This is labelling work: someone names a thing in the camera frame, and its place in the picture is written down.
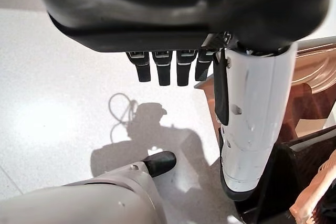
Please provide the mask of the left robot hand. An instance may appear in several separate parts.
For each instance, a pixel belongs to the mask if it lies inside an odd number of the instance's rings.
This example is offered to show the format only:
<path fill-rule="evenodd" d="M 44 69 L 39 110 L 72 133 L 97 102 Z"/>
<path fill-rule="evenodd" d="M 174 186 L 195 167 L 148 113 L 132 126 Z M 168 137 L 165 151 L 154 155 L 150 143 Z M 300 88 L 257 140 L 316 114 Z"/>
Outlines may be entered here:
<path fill-rule="evenodd" d="M 214 68 L 220 123 L 221 181 L 228 197 L 247 199 L 279 136 L 298 50 L 323 22 L 329 0 L 43 0 L 52 23 L 97 52 L 125 52 L 141 82 L 150 63 L 186 86 Z"/>

